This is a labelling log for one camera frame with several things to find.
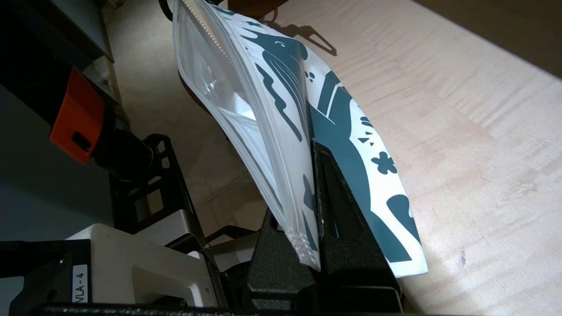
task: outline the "white plastic bag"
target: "white plastic bag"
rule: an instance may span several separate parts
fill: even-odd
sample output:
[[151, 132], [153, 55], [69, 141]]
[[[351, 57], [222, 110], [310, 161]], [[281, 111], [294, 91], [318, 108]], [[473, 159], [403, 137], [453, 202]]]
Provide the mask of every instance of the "white plastic bag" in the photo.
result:
[[176, 0], [183, 80], [228, 135], [300, 262], [320, 270], [310, 140], [332, 152], [397, 277], [427, 272], [392, 158], [334, 72], [301, 42], [202, 0]]

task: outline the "label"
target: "label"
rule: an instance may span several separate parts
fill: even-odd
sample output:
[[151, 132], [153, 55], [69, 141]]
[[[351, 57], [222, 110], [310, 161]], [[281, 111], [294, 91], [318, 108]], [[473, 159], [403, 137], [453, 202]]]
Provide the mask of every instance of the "label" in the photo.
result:
[[72, 303], [88, 302], [88, 265], [72, 267]]

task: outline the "orange part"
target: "orange part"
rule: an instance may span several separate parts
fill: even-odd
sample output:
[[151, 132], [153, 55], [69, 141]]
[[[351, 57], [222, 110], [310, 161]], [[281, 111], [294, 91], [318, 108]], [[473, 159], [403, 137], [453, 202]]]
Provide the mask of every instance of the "orange part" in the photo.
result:
[[[105, 104], [76, 68], [70, 71], [65, 98], [49, 139], [71, 157], [86, 164], [99, 140]], [[87, 139], [87, 151], [72, 138], [75, 133]]]

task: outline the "floor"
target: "floor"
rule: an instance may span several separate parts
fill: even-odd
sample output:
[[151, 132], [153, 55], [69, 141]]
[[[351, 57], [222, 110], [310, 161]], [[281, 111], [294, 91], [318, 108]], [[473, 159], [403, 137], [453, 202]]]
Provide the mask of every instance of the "floor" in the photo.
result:
[[172, 23], [158, 2], [128, 0], [104, 13], [132, 131], [139, 138], [170, 137], [205, 235], [225, 225], [259, 229], [265, 203], [215, 120], [183, 88]]

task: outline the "wooden table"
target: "wooden table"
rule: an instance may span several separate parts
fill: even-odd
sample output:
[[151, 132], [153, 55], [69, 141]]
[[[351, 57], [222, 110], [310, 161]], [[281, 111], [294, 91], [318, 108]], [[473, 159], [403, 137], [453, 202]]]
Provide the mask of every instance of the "wooden table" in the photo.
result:
[[336, 49], [303, 40], [393, 155], [429, 265], [401, 280], [421, 312], [562, 310], [560, 79], [407, 0], [290, 0], [274, 23]]

